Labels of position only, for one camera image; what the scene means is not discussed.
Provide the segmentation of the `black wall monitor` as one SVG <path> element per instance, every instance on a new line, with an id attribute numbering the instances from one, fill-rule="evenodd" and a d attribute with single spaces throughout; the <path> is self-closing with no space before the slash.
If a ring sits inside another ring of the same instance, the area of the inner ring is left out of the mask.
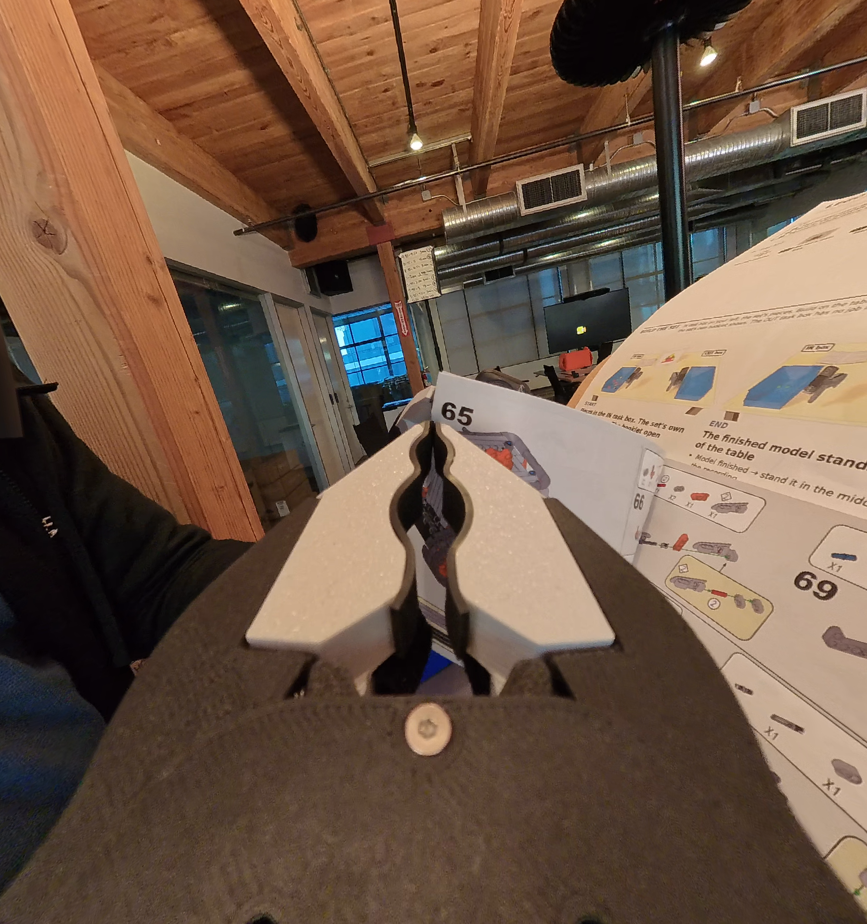
<path id="1" fill-rule="evenodd" d="M 552 354 L 582 348 L 598 349 L 632 333 L 628 289 L 600 288 L 544 307 L 545 329 Z"/>

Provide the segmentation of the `black pole with round disc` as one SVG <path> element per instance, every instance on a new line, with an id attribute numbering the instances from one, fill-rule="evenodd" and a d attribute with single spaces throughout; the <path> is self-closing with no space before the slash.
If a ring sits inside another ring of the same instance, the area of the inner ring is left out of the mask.
<path id="1" fill-rule="evenodd" d="M 555 72 L 578 87 L 650 64 L 666 296 L 691 285 L 679 44 L 714 31 L 747 1 L 565 1 L 551 32 Z"/>

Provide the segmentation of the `black box speaker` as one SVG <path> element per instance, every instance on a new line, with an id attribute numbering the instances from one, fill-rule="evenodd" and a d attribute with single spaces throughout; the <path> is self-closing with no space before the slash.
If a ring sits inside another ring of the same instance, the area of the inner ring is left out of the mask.
<path id="1" fill-rule="evenodd" d="M 312 295 L 333 297 L 354 291 L 347 260 L 326 260 L 304 270 Z"/>

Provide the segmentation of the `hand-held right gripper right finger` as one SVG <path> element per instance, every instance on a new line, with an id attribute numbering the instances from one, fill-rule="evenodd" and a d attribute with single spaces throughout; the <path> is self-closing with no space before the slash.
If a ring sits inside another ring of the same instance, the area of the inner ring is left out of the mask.
<path id="1" fill-rule="evenodd" d="M 447 554 L 447 632 L 472 691 L 499 689 L 545 653 L 615 636 L 545 500 L 457 431 L 437 425 Z"/>

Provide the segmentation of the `white instruction booklet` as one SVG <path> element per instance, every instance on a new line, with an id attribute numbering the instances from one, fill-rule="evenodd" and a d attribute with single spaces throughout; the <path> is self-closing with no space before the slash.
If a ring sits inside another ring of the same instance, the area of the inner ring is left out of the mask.
<path id="1" fill-rule="evenodd" d="M 410 407 L 563 502 L 706 646 L 800 825 L 867 921 L 867 521 L 662 437 L 443 373 Z"/>

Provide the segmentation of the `white wall chart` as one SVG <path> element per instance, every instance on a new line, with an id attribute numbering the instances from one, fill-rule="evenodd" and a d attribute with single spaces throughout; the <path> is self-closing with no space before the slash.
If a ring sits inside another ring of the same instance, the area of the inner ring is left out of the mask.
<path id="1" fill-rule="evenodd" d="M 427 245 L 403 250 L 398 255 L 406 299 L 410 303 L 441 295 L 434 249 L 432 245 Z"/>

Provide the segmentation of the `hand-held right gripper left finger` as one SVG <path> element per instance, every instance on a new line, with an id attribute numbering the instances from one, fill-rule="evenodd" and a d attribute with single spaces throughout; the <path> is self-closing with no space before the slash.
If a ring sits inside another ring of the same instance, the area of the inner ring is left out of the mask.
<path id="1" fill-rule="evenodd" d="M 407 536 L 420 518 L 435 426 L 416 425 L 324 492 L 246 632 L 413 694 L 431 649 Z"/>

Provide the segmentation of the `silver duct with vent grilles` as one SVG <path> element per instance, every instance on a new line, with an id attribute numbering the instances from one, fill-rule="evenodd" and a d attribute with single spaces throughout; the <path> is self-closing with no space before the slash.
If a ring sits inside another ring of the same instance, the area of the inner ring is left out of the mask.
<path id="1" fill-rule="evenodd" d="M 685 148 L 687 216 L 713 216 L 730 197 L 770 180 L 731 176 L 788 158 L 867 138 L 867 88 L 792 107 L 770 124 L 707 140 Z M 479 243 L 434 248 L 439 288 L 448 292 L 516 272 L 576 260 L 607 244 L 629 244 L 660 234 L 657 163 L 635 159 L 611 173 L 588 176 L 585 208 L 567 211 L 548 223 L 508 229 Z"/>

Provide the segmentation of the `wooden support post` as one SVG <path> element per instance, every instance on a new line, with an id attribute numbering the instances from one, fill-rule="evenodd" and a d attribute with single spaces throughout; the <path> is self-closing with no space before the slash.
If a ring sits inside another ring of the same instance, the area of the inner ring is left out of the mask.
<path id="1" fill-rule="evenodd" d="M 69 2 L 0 2 L 0 294 L 115 473 L 217 538 L 261 537 Z"/>

